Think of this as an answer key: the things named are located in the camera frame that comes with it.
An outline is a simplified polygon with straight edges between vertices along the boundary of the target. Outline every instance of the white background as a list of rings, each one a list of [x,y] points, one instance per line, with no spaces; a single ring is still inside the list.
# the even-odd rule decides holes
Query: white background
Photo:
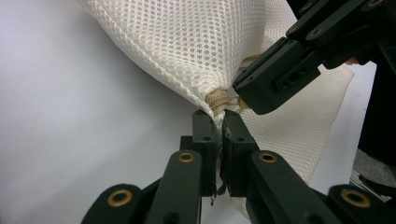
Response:
[[[198,108],[154,80],[70,1],[0,3],[0,223],[79,223],[98,195],[162,176]],[[374,64],[353,66],[310,184],[348,182]],[[203,201],[202,223],[248,223]]]

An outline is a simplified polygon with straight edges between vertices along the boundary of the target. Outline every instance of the screw hole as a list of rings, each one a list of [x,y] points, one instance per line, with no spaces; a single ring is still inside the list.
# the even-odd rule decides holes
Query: screw hole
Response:
[[[288,81],[285,81],[283,82],[282,86],[283,86],[283,90],[286,90],[290,86],[290,83]]]
[[[289,33],[293,33],[294,31],[297,30],[297,28],[298,28],[297,25],[292,25],[292,26],[289,28],[288,32],[289,32]]]
[[[178,160],[181,162],[191,162],[194,160],[194,156],[191,153],[182,153],[178,156]]]
[[[311,32],[311,36],[319,35],[322,32],[321,29],[317,28],[314,31]]]
[[[378,4],[381,4],[384,0],[371,0],[369,2],[369,7],[375,7]]]
[[[288,81],[290,83],[294,83],[300,78],[300,76],[301,76],[300,73],[293,73],[291,76],[289,76]]]
[[[305,6],[303,6],[303,10],[307,10],[307,9],[309,9],[310,7],[312,6],[312,3],[307,3],[307,4],[305,4]]]
[[[107,203],[112,207],[121,207],[131,201],[132,196],[132,192],[128,189],[119,189],[108,196]]]
[[[259,158],[265,162],[276,162],[276,156],[269,153],[262,153]]]
[[[361,208],[367,208],[371,206],[370,199],[367,198],[365,195],[359,193],[353,189],[343,189],[341,190],[341,197],[347,202],[352,205]]]

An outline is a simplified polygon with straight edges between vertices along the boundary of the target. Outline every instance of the white mesh bag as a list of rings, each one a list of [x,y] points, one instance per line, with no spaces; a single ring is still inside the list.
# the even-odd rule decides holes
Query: white mesh bag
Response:
[[[133,62],[218,124],[238,69],[295,23],[285,0],[78,2]],[[307,183],[353,77],[344,67],[320,71],[321,76],[276,111],[241,113],[259,147],[282,155]],[[235,201],[248,217],[243,199]]]

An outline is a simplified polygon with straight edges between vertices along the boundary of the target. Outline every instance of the black plastic part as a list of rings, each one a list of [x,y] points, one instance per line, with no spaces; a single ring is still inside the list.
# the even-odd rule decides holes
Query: black plastic part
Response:
[[[219,157],[220,137],[216,125],[204,111],[192,114],[191,149],[202,156],[202,194],[216,196],[216,169]]]
[[[315,189],[312,189],[314,192],[315,192],[315,194],[324,202],[324,203],[327,203],[327,195],[325,195],[325,194],[323,194],[323,193],[320,193],[319,191],[317,191],[317,190],[315,190]]]
[[[231,110],[225,110],[222,136],[220,177],[223,186],[219,194],[224,193],[227,186],[230,196],[246,197],[249,181],[246,164],[250,154],[259,147],[239,114]]]
[[[396,198],[396,188],[375,183],[374,181],[367,179],[363,175],[359,175],[359,180],[378,194],[389,196],[391,198]]]
[[[180,148],[179,150],[192,150],[192,136],[181,136],[180,137]]]
[[[256,151],[248,164],[250,179],[272,214],[275,223],[341,223],[317,194],[295,173],[288,163],[272,151]],[[254,202],[255,192],[248,194]],[[254,210],[247,210],[255,216]]]
[[[343,223],[391,224],[396,221],[396,210],[355,186],[339,185],[330,188],[328,202]]]
[[[394,132],[390,130],[396,126],[396,106],[390,102],[396,102],[396,74],[392,72],[384,55],[378,55],[374,63],[375,79],[358,147],[371,158],[394,169],[396,147],[388,146],[395,144]]]
[[[340,35],[361,15],[361,5],[365,0],[349,0],[337,8],[329,17],[316,26],[306,36],[306,41],[316,48],[328,43]]]
[[[396,198],[391,198],[389,201],[385,202],[385,204],[396,211]]]
[[[396,35],[394,37],[380,39],[378,46],[387,59],[393,74],[396,75]]]
[[[392,60],[396,59],[396,28],[392,20],[394,8],[395,4],[387,0],[366,1],[356,6],[352,13],[354,16],[347,14],[340,17],[339,21],[329,21],[329,26],[322,27],[320,35],[335,37],[317,49],[325,61],[323,65],[328,69],[334,69],[353,56],[358,59],[359,64],[366,64],[374,58],[379,49],[385,56],[389,56],[390,65],[396,64]]]
[[[300,9],[304,15],[289,28],[286,37],[305,42],[307,34],[344,3],[343,0],[308,1]]]
[[[142,219],[141,200],[140,188],[125,184],[113,186],[96,199],[81,224],[139,223],[137,220]]]
[[[265,205],[262,196],[253,184],[249,185],[248,196],[246,198],[246,209],[252,224],[276,223],[270,210]]]
[[[239,75],[233,88],[256,114],[267,114],[318,77],[321,63],[314,51],[282,37]]]
[[[291,8],[295,18],[298,20],[301,18],[300,9],[304,6],[305,1],[301,0],[287,0],[289,7]]]
[[[201,166],[201,155],[195,151],[172,154],[146,224],[200,223]]]
[[[134,219],[134,223],[144,223],[144,221],[147,219],[149,209],[152,206],[152,202],[154,201],[154,197],[157,193],[160,183],[161,178],[142,189],[143,198],[139,204],[139,216]]]

